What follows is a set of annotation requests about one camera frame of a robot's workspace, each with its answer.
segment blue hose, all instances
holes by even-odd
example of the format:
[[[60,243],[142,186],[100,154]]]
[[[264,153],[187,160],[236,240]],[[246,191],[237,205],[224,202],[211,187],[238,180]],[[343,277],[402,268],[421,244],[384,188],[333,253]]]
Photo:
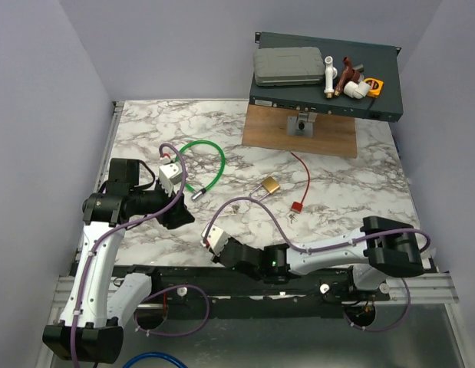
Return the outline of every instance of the blue hose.
[[[158,353],[157,351],[137,355],[136,357],[128,360],[127,363],[123,366],[123,368],[129,368],[133,366],[138,360],[142,360],[145,358],[160,358],[160,359],[167,360],[168,362],[171,362],[172,364],[174,364],[175,366],[178,366],[179,368],[188,368],[186,364],[176,359],[174,356],[165,354],[165,353]]]

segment yellow tape measure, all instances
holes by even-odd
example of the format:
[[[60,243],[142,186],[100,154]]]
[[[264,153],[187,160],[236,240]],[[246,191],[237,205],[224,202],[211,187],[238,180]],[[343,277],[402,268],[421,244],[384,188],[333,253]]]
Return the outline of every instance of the yellow tape measure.
[[[384,82],[375,78],[365,78],[364,82],[370,84],[371,88],[367,93],[367,96],[377,98],[381,94]]]

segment white plastic pipe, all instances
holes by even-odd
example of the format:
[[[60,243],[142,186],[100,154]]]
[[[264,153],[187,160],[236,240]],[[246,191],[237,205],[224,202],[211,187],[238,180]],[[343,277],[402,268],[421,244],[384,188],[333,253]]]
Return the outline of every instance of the white plastic pipe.
[[[364,81],[356,84],[355,82],[348,82],[345,85],[343,93],[351,98],[364,98],[367,96],[368,91],[370,90],[370,84],[365,83]]]
[[[332,66],[332,57],[331,56],[326,56],[326,59],[324,59],[324,62],[326,64],[326,88],[324,89],[324,93],[326,94],[326,98],[332,98],[332,94],[335,91],[332,87],[332,80],[335,78],[335,68]]]

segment marble table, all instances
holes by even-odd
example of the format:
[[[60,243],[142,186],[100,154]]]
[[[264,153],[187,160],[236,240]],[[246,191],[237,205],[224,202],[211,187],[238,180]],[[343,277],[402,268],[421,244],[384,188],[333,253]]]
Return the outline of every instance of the marble table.
[[[212,140],[224,150],[226,168],[221,180],[198,202],[192,202],[185,191],[185,203],[196,218],[193,224],[168,231],[156,221],[143,223],[127,232],[116,265],[213,265],[211,254],[200,245],[205,224],[225,201],[247,195],[268,176],[281,189],[264,203],[292,242],[340,235],[360,226],[369,215],[419,226],[388,123],[356,121],[356,159],[298,153],[311,171],[312,183],[302,213],[296,214],[290,206],[302,198],[305,170],[290,152],[241,146],[246,108],[244,100],[125,103],[111,157],[142,159],[156,169],[161,143],[181,148],[193,140]],[[220,157],[214,148],[196,146],[185,157],[194,188],[216,175]],[[140,183],[150,178],[143,170],[141,177]],[[250,202],[231,205],[216,224],[257,248],[282,242],[268,215]]]

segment wooden plank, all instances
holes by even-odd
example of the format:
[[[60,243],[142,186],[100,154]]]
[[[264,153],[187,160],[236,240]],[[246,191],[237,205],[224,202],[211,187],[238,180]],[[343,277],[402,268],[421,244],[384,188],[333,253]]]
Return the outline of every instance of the wooden plank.
[[[249,105],[242,135],[244,146],[271,148],[328,156],[357,156],[355,119],[319,113],[314,122],[314,136],[290,136],[287,119],[298,111]]]

